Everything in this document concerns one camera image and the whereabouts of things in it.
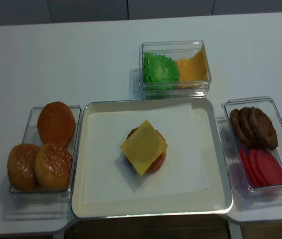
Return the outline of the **brown patty on burger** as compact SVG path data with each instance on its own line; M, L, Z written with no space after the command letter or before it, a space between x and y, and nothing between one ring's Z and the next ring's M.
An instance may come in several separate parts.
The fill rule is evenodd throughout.
M127 138L128 139L138 128L134 128L130 131L130 133L128 134Z

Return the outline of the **right brown patty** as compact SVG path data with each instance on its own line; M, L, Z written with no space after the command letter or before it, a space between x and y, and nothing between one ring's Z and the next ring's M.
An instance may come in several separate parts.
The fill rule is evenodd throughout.
M259 108L251 107L249 125L258 141L268 150L278 146L277 134L270 118Z

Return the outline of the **clear bun container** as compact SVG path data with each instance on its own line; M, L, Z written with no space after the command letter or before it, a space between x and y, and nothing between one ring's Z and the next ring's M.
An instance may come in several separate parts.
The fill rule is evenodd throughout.
M81 133L82 110L80 106L70 106L71 112L75 118L75 132L71 142L67 146L73 161L70 171L70 179L67 187L61 191L49 191L41 188L37 192L22 192L15 189L12 185L9 188L9 195L14 199L25 199L29 201L70 201L73 193L74 177L77 164L78 141ZM30 111L28 123L23 137L23 143L43 146L37 129L37 121L43 107L33 107Z

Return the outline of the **right red tomato slice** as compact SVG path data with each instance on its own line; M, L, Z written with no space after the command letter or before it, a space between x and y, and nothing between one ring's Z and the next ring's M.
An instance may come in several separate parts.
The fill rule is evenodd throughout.
M282 184L282 169L276 159L265 150L256 153L256 168L266 186Z

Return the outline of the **white metal tray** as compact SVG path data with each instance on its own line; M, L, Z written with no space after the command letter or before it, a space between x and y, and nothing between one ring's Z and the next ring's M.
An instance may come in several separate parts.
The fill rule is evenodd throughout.
M199 149L205 166L209 188L192 193L141 198L131 201L108 203L85 203L84 183L86 166L86 138L88 115L83 112L81 135L78 146L78 159L74 179L71 208L74 215L81 219L142 217L182 214L225 214L233 204L232 189L225 164L222 144L216 123L212 103L205 97L170 98L161 101L170 104L190 103L193 110L194 124L198 128Z

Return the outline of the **orange cheese slice in container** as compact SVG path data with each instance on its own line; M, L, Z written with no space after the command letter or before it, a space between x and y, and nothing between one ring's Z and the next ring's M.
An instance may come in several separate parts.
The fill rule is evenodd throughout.
M181 58L176 60L180 76L178 88L190 88L191 85L181 84L182 82L190 81L207 81L208 69L206 63L206 54L204 46L191 58Z

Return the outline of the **left brown patty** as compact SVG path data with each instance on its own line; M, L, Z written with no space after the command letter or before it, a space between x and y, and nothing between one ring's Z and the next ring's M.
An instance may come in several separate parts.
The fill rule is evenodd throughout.
M251 144L251 142L248 140L248 138L245 136L243 133L243 130L240 127L240 122L239 122L239 110L238 109L233 109L230 112L230 123L232 130L237 138L237 140L246 148L250 149L253 148L254 146Z

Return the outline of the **sesame bun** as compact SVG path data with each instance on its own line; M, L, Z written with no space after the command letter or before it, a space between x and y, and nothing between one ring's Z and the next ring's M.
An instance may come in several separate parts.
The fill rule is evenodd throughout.
M22 192L38 191L38 183L34 173L34 161L40 147L34 144L15 146L8 158L7 174L11 185Z
M39 184L49 191L66 189L70 180L72 155L58 144L47 143L38 151L34 173Z

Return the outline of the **left sesame bun top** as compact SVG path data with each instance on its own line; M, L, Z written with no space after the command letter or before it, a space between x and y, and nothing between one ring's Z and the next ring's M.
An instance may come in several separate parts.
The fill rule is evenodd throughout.
M22 192L38 191L38 183L34 173L34 161L40 147L34 144L15 146L8 158L7 174L11 185Z

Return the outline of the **plain orange bun half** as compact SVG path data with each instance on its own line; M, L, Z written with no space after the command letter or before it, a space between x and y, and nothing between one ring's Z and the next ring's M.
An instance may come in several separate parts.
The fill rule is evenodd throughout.
M65 103L48 103L39 114L37 129L43 144L67 147L74 136L75 118Z

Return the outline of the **green lettuce leaf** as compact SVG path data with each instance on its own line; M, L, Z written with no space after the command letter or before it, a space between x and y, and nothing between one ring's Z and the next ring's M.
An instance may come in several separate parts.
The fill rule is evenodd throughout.
M172 90L180 77L175 60L165 55L146 52L143 58L145 88L147 90Z

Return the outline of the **right sesame bun top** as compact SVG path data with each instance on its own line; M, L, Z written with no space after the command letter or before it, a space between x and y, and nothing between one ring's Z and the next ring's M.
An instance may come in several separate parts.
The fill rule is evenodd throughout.
M47 143L38 151L34 173L39 184L49 191L66 189L70 180L72 155L58 144Z

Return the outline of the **bottom bun on tray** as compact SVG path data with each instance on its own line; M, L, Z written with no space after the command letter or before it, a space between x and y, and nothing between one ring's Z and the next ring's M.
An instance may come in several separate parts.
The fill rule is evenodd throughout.
M152 165L149 167L149 169L146 171L146 173L155 173L157 172L162 164L164 163L165 161L165 158L166 158L166 153L167 153L167 150L165 150L153 163ZM126 158L126 162L128 163L128 165L130 167L133 168L133 166L131 165L131 163L128 161L128 159Z

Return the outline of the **yellow cheese slice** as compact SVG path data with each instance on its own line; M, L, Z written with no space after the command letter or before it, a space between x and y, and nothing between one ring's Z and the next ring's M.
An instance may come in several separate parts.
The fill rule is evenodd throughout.
M146 174L152 163L168 148L157 130L145 121L120 146L121 151L139 176Z

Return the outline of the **left red tomato slice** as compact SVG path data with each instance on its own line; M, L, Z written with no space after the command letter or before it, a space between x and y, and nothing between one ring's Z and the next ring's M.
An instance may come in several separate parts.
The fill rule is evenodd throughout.
M257 180L255 179L254 174L253 174L253 172L252 172L252 170L249 166L248 159L247 159L247 157L245 155L245 151L242 147L239 147L239 154L240 154L240 158L241 158L246 176L248 177L248 180L250 181L251 185L254 188L257 188L259 185L258 185Z

